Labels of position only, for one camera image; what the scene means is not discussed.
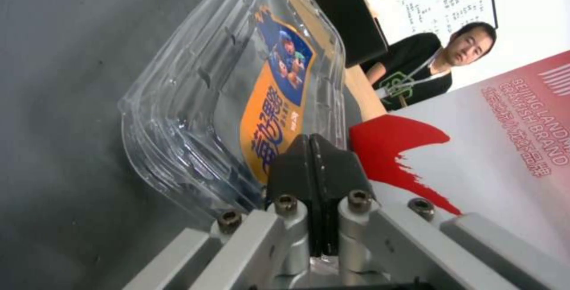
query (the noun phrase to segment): black shirt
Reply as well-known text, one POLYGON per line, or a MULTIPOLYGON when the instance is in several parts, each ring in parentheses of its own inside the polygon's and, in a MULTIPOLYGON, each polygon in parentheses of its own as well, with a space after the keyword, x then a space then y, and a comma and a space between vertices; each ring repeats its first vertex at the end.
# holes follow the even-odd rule
MULTIPOLYGON (((362 63, 361 67, 365 73, 376 63, 382 63, 383 66, 386 67, 386 74, 372 85, 376 90, 394 81, 401 81, 406 75, 411 74, 415 69, 424 64, 439 48, 441 48, 441 42, 435 34, 416 34, 389 46, 387 53, 362 63)), ((419 81, 430 76, 432 76, 432 73, 429 66, 426 65, 413 75, 413 80, 410 79, 405 81, 405 83, 419 81)), ((403 88, 401 94, 405 97, 408 105, 412 105, 443 94, 448 91, 451 86, 452 73, 450 72, 445 76, 416 84, 411 88, 403 88)), ((387 110, 397 110, 402 107, 397 97, 384 98, 382 99, 382 103, 387 110)))

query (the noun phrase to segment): white poster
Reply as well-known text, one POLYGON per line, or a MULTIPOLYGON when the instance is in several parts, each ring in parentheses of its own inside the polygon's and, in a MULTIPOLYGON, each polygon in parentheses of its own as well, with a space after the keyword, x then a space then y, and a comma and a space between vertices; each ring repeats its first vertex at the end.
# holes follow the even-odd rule
POLYGON ((478 212, 570 265, 570 51, 350 130, 380 203, 478 212))

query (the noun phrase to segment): orange label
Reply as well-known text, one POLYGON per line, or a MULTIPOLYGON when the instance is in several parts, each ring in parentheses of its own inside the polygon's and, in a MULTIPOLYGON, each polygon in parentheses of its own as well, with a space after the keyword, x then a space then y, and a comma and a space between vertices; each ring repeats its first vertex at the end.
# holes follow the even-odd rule
POLYGON ((255 14, 269 49, 240 124, 240 144, 250 170, 266 184, 269 165, 289 148, 303 128, 305 92, 315 51, 293 28, 271 15, 255 14))

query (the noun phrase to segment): plastic packaging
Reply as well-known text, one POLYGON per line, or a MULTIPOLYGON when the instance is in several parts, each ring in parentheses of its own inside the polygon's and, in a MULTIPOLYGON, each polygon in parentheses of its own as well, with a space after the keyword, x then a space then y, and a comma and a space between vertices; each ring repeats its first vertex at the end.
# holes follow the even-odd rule
POLYGON ((207 227, 262 205, 300 133, 345 148, 344 48, 313 0, 203 0, 120 101, 138 174, 207 227))

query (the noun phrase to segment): hair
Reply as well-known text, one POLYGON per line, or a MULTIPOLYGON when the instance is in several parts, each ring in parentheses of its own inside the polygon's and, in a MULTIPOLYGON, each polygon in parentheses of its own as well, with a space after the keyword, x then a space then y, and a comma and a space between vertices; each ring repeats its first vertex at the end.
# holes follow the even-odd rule
POLYGON ((293 43, 293 39, 291 39, 291 36, 289 36, 285 30, 279 31, 279 38, 282 42, 293 43))
POLYGON ((487 35, 489 35, 489 37, 491 37, 491 40, 493 41, 493 43, 491 44, 491 47, 483 55, 481 55, 481 57, 483 57, 483 56, 487 55, 493 49, 493 47, 495 46, 495 42, 497 41, 497 31, 490 24, 487 24, 485 22, 469 23, 469 24, 465 25, 464 27, 460 28, 460 30, 458 30, 457 32, 455 32, 453 40, 455 40, 459 36, 462 36, 463 34, 468 33, 468 32, 470 32, 476 28, 482 28, 484 30, 484 32, 487 35))

